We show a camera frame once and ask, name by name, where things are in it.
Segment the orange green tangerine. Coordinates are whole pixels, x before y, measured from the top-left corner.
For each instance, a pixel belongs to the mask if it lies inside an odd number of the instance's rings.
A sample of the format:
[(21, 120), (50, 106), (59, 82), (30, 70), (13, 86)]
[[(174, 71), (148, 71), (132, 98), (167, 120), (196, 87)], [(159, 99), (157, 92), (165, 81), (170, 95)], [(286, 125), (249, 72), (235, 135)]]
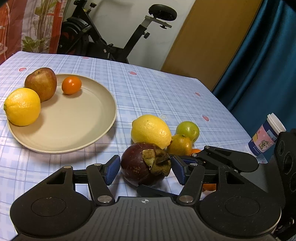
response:
[(192, 151), (192, 142), (188, 137), (176, 134), (172, 136), (171, 143), (166, 151), (172, 155), (189, 156)]

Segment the bright orange mandarin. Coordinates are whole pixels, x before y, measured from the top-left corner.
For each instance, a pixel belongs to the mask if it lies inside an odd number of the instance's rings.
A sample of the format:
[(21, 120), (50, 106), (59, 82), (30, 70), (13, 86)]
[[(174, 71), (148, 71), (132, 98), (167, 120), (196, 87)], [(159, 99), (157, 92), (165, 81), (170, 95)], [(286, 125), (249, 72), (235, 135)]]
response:
[[(191, 150), (191, 153), (190, 153), (190, 156), (193, 157), (195, 156), (195, 154), (201, 152), (200, 149), (192, 149)], [(205, 191), (215, 191), (216, 190), (216, 184), (209, 184), (209, 183), (205, 183), (203, 184), (203, 189), (202, 191), (205, 192)]]

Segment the dark purple mangosteen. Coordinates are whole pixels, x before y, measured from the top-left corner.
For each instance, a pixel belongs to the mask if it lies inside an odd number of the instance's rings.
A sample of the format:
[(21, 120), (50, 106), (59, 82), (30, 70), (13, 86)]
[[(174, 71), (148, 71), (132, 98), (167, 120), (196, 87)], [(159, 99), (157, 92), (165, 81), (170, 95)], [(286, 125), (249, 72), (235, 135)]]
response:
[(128, 147), (121, 156), (120, 165), (123, 177), (134, 186), (156, 186), (171, 171), (169, 154), (147, 142)]

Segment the green round fruit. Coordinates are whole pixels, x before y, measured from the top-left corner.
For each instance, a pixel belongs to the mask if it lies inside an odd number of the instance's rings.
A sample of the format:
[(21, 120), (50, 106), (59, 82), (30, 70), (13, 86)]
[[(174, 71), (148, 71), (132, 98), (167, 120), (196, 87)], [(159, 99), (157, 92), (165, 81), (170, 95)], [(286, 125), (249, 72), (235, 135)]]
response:
[(188, 137), (192, 143), (196, 142), (200, 135), (199, 127), (191, 121), (183, 121), (176, 128), (176, 134)]

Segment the yellow lemon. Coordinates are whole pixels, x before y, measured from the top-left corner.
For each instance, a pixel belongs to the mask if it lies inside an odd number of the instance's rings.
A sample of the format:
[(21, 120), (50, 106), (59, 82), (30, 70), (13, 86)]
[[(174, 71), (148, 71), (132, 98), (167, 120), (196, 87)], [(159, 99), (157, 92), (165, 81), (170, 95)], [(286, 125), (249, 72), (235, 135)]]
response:
[(4, 102), (7, 119), (16, 126), (28, 126), (35, 122), (41, 111), (38, 94), (29, 88), (14, 90)]
[(171, 143), (168, 125), (157, 116), (145, 114), (132, 122), (131, 139), (134, 143), (147, 142), (165, 149)]

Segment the small orange kumquat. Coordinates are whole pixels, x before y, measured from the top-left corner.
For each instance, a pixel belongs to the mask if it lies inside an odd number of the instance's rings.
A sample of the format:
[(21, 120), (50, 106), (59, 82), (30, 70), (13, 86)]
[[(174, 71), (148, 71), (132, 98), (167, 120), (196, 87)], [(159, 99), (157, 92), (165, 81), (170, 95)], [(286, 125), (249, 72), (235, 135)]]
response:
[(65, 95), (73, 95), (77, 93), (82, 86), (80, 78), (77, 76), (68, 76), (62, 82), (62, 91)]

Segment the red apple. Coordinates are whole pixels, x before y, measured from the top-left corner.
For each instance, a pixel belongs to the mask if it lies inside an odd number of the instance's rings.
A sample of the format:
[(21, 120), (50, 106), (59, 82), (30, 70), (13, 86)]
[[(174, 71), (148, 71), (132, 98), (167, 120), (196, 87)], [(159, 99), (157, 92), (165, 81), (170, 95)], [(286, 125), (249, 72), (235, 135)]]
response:
[(43, 67), (29, 74), (24, 83), (25, 88), (34, 90), (41, 102), (45, 102), (53, 97), (57, 89), (57, 78), (54, 71)]

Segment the blue white paper cup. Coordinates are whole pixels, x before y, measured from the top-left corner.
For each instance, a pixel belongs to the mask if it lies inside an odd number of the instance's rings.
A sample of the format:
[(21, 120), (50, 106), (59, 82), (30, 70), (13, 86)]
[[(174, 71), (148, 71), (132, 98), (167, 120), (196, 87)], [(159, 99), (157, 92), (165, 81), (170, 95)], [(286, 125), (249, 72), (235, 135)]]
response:
[(286, 128), (279, 118), (274, 114), (268, 114), (266, 121), (259, 127), (248, 143), (248, 147), (252, 154), (259, 156), (273, 146), (281, 132), (285, 132)]

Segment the cream round plate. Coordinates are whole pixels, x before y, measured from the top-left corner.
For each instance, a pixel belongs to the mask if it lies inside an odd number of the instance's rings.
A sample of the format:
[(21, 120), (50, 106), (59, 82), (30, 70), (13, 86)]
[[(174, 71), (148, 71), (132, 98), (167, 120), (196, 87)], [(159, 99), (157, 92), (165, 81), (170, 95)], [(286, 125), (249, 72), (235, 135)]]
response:
[(8, 124), (12, 136), (38, 153), (65, 154), (81, 150), (103, 137), (113, 126), (117, 106), (99, 82), (79, 76), (81, 89), (65, 95), (61, 85), (68, 74), (57, 75), (54, 96), (41, 104), (38, 119), (28, 126)]

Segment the blue plaid tablecloth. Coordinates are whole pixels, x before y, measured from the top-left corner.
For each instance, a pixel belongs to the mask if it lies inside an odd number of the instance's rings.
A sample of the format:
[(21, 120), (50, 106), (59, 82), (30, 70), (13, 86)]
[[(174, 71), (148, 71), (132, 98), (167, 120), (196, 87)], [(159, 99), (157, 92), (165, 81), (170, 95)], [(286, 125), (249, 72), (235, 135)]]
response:
[(11, 240), (16, 234), (9, 217), (15, 199), (62, 166), (84, 169), (121, 155), (132, 142), (132, 121), (141, 115), (158, 116), (171, 131), (182, 121), (194, 122), (200, 130), (195, 148), (209, 145), (248, 152), (250, 135), (199, 80), (134, 65), (17, 52), (1, 65), (1, 101), (22, 87), (28, 74), (41, 67), (101, 83), (116, 100), (117, 117), (110, 131), (95, 144), (69, 154), (48, 155), (19, 144), (8, 129), (5, 114), (1, 114), (1, 240)]

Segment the blue curtain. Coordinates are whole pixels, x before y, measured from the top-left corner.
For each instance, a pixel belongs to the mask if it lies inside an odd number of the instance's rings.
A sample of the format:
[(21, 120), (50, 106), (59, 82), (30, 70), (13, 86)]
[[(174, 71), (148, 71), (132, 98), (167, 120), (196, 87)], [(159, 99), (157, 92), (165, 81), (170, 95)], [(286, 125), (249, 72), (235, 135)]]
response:
[(295, 128), (295, 1), (263, 1), (213, 90), (251, 136), (274, 113)]

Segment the wooden door panel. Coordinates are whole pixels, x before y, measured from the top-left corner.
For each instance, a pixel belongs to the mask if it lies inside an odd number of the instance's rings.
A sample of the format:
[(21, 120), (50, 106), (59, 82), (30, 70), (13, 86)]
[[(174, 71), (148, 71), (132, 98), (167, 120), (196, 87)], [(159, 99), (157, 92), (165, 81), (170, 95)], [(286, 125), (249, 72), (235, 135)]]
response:
[(195, 1), (161, 68), (217, 85), (245, 38), (261, 1)]

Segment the black exercise bike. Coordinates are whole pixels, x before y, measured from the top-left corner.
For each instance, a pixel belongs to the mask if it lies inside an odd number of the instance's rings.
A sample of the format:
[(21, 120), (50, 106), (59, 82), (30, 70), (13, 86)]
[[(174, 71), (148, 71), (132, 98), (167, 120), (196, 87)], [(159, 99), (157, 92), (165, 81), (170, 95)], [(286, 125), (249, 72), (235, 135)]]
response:
[(73, 12), (61, 26), (57, 53), (128, 63), (151, 23), (171, 28), (177, 12), (149, 1), (73, 1)]

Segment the printed room backdrop curtain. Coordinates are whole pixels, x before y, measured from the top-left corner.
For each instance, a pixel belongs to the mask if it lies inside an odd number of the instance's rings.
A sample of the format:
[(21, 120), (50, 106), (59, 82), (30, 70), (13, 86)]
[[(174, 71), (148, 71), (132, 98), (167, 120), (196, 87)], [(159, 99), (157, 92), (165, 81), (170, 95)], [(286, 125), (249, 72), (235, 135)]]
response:
[(1, 63), (18, 51), (56, 53), (67, 1), (1, 1)]

